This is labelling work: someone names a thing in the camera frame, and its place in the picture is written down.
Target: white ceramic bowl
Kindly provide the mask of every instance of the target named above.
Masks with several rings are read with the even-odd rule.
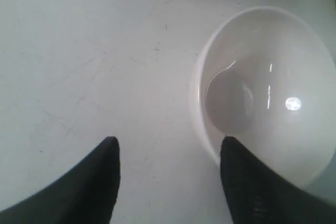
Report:
[[[227,83],[214,85],[231,105],[248,103],[248,120],[233,122],[234,129],[221,128],[223,122],[211,120],[205,106],[209,84],[219,73],[235,73],[247,90],[231,94],[225,93]],[[325,169],[336,148],[334,62],[303,20],[279,8],[248,9],[220,26],[196,63],[190,105],[195,129],[217,164],[224,135],[233,135],[279,175],[303,187]],[[232,115],[231,105],[217,109]]]

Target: white table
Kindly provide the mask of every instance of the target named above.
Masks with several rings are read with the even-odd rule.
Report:
[[[212,32],[256,5],[318,13],[302,0],[0,0],[0,209],[115,135],[113,223],[231,223],[191,125],[188,85]],[[318,15],[324,31],[331,13]]]

